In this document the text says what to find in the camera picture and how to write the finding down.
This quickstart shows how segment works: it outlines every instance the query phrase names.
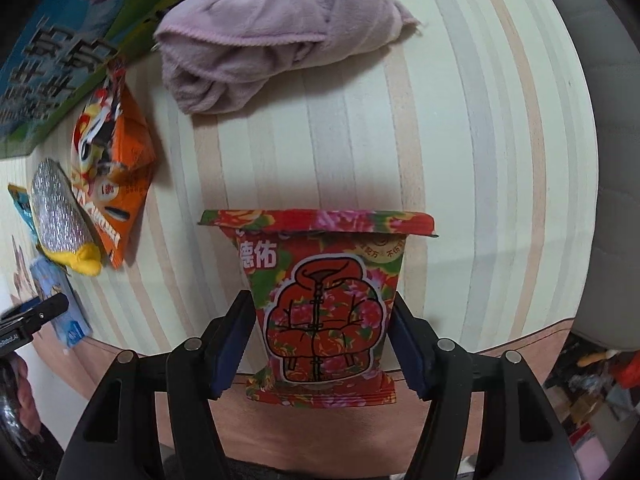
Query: rolled towel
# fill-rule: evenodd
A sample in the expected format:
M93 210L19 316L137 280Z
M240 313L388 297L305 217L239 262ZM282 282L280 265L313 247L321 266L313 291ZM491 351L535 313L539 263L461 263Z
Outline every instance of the rolled towel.
M242 108L273 75L371 52L417 23L397 0L185 0L156 40L180 109L217 114Z

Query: striped tablecloth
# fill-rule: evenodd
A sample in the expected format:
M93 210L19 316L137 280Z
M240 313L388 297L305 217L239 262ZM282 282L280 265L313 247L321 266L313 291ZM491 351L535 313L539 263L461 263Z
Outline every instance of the striped tablecloth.
M196 225L205 208L429 212L440 237L409 238L399 290L471 351L574 316L597 154L560 15L551 0L401 1L422 22L416 34L275 77L237 113L183 115L162 87L158 55L130 69L159 163L124 267L72 276L95 338L153 354L225 313L241 269L222 233ZM1 177L26 184L47 155L67 168L77 114L29 158L2 162ZM12 235L31 249L0 196L1 265L13 286ZM241 370L263 363L254 337ZM385 367L395 366L389 353Z

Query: silver screw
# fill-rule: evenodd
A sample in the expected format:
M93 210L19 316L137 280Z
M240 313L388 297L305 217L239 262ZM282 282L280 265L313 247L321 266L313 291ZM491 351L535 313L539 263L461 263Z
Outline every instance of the silver screw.
M118 354L118 362L120 364L127 364L133 360L134 353L131 350L125 350Z
M456 347L456 344L451 339L438 339L438 348L445 352L451 352Z
M184 348L190 352L197 350L202 346L202 340L199 337L192 337L184 342Z
M515 350L507 350L507 353L504 356L507 358L508 362L515 365L522 361L522 356Z

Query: silver glitter object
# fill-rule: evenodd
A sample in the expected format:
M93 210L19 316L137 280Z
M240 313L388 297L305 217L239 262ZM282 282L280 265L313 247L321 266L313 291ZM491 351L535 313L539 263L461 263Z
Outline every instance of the silver glitter object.
M75 253L92 242L69 182L55 160L45 158L33 175L31 210L40 243L53 253Z

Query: red jacket illustration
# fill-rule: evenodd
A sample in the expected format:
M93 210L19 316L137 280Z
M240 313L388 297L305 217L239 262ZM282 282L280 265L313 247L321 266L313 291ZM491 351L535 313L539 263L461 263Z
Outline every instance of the red jacket illustration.
M385 305L363 276L350 256L320 256L298 267L266 320L267 345L282 360L284 380L321 383L370 367Z

